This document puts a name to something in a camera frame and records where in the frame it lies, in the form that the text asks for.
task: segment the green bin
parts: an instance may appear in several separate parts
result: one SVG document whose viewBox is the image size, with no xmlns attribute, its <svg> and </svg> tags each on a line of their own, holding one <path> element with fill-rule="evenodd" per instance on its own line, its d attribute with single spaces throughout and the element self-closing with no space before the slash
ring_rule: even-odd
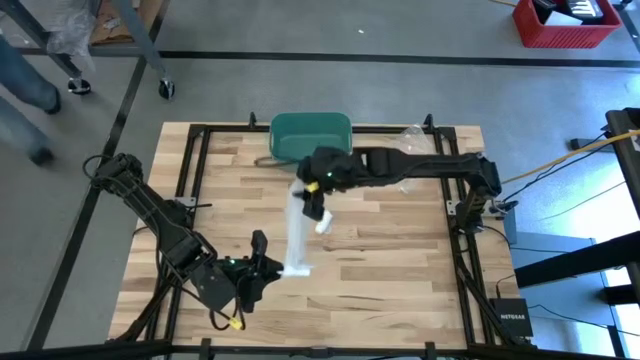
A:
<svg viewBox="0 0 640 360">
<path fill-rule="evenodd" d="M 341 113 L 284 113 L 271 121 L 269 150 L 280 162 L 298 162 L 318 146 L 351 152 L 351 121 Z"/>
</svg>

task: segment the wooden table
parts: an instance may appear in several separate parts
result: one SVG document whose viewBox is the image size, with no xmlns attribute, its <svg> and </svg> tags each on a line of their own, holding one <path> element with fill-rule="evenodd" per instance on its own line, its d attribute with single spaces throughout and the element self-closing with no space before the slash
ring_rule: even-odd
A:
<svg viewBox="0 0 640 360">
<path fill-rule="evenodd" d="M 165 123 L 156 149 L 149 185 L 167 198 L 175 193 L 189 126 Z M 459 126 L 456 131 L 460 153 L 484 150 L 479 127 Z M 353 142 L 392 146 L 396 137 L 354 134 Z M 294 175 L 253 166 L 254 159 L 269 155 L 267 144 L 265 133 L 212 135 L 200 203 L 213 206 L 198 210 L 194 229 L 221 256 L 249 255 L 251 232 L 262 229 L 269 239 L 268 256 L 284 260 L 284 208 Z M 199 147 L 196 143 L 191 177 Z M 209 337 L 215 345 L 231 346 L 420 349 L 433 341 L 439 349 L 466 348 L 440 181 L 414 181 L 408 195 L 396 185 L 330 196 L 327 207 L 334 214 L 333 231 L 310 237 L 311 276 L 269 285 L 255 312 L 246 315 L 246 331 L 214 330 L 208 311 L 183 295 L 174 343 L 199 345 Z M 499 222 L 487 224 L 503 229 Z M 477 242 L 487 295 L 492 297 L 496 281 L 513 274 L 510 253 L 495 232 L 478 234 Z M 152 296 L 154 248 L 150 232 L 134 237 L 110 337 L 126 330 Z M 514 278 L 502 281 L 500 290 L 503 296 L 518 296 Z M 482 341 L 479 310 L 469 297 L 476 338 Z M 159 337 L 166 309 L 165 302 Z"/>
</svg>

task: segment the person's leg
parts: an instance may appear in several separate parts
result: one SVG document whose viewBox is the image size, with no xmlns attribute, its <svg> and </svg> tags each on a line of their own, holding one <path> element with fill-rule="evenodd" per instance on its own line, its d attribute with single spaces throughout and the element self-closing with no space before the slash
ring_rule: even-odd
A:
<svg viewBox="0 0 640 360">
<path fill-rule="evenodd" d="M 0 35 L 0 84 L 27 104 L 55 113 L 60 108 L 60 95 L 53 84 Z"/>
<path fill-rule="evenodd" d="M 47 136 L 2 97 L 0 97 L 0 140 L 26 152 L 36 165 L 43 165 L 53 160 Z"/>
</svg>

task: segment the clear plastic bag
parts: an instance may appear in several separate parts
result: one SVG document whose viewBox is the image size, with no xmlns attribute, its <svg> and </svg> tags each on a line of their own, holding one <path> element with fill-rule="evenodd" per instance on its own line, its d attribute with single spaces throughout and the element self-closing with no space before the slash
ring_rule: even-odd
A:
<svg viewBox="0 0 640 360">
<path fill-rule="evenodd" d="M 93 33 L 96 18 L 88 9 L 70 9 L 59 15 L 47 42 L 47 52 L 55 54 L 69 54 L 80 56 L 87 63 L 91 71 L 95 71 L 95 65 L 89 55 L 89 39 Z"/>
<path fill-rule="evenodd" d="M 433 142 L 424 134 L 418 124 L 411 125 L 393 142 L 393 147 L 411 155 L 426 155 L 430 153 Z M 400 183 L 400 191 L 405 194 L 416 187 L 420 179 L 405 179 Z"/>
<path fill-rule="evenodd" d="M 289 187 L 287 197 L 287 255 L 284 259 L 283 277 L 311 275 L 311 265 L 307 264 L 305 258 L 312 220 L 302 214 L 304 201 L 293 196 L 295 192 L 302 190 L 304 183 L 296 178 Z"/>
</svg>

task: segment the red basket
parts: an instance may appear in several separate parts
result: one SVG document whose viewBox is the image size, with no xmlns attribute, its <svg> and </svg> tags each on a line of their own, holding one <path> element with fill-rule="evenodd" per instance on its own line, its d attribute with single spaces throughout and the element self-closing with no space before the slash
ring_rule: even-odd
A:
<svg viewBox="0 0 640 360">
<path fill-rule="evenodd" d="M 532 0 L 520 0 L 513 19 L 522 44 L 530 48 L 589 49 L 621 26 L 618 13 L 608 0 L 597 0 L 604 14 L 602 25 L 545 26 L 538 20 Z"/>
</svg>

